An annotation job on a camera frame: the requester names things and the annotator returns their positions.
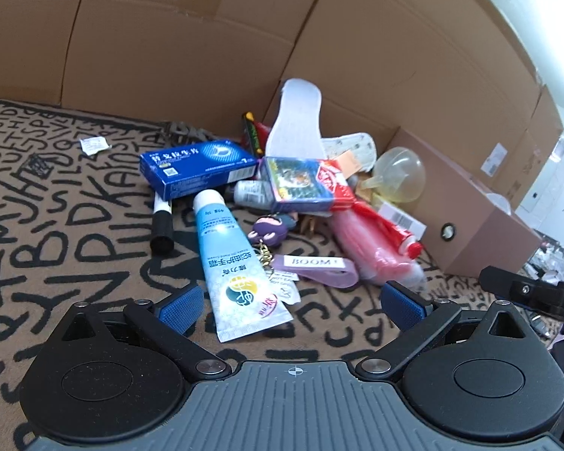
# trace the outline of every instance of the pink plastic package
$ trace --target pink plastic package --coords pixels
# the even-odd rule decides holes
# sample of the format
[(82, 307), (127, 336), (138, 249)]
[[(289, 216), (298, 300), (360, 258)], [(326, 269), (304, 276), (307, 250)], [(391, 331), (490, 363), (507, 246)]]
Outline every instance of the pink plastic package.
[(334, 212), (330, 221), (338, 243), (357, 266), (359, 277), (376, 285), (389, 280), (408, 288), (417, 285), (424, 277), (418, 263), (397, 253), (376, 220), (378, 214), (361, 204)]

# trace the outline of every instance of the white tube cap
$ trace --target white tube cap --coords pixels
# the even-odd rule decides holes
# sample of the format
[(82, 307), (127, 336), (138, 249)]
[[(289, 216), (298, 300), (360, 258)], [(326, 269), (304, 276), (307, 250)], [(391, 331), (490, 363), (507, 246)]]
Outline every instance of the white tube cap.
[(196, 197), (194, 197), (193, 209), (194, 213), (198, 212), (205, 205), (210, 205), (211, 203), (219, 203), (225, 205), (224, 197), (222, 197), (215, 190), (203, 190)]

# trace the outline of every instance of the hand cream tube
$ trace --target hand cream tube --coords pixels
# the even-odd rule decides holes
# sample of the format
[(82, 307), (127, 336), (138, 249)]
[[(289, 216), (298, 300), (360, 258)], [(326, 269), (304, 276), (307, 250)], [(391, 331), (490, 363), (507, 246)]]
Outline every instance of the hand cream tube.
[(201, 260), (221, 342), (284, 324), (292, 315), (272, 293), (247, 236), (215, 190), (194, 198)]

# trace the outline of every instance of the red tube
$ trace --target red tube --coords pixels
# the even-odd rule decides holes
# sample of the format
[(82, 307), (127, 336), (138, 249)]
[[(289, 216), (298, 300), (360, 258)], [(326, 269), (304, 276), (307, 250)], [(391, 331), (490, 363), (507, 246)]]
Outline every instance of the red tube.
[(410, 231), (386, 220), (367, 203), (357, 201), (353, 204), (353, 210), (359, 215), (374, 220), (399, 254), (410, 259), (416, 259), (422, 252), (422, 244), (416, 240)]

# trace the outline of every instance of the blue medicine box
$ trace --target blue medicine box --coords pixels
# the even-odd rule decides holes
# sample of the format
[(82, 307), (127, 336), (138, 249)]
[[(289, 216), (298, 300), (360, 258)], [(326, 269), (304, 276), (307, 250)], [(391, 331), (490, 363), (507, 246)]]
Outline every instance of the blue medicine box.
[(140, 155), (140, 173), (163, 200), (254, 176), (258, 161), (232, 141), (201, 142)]

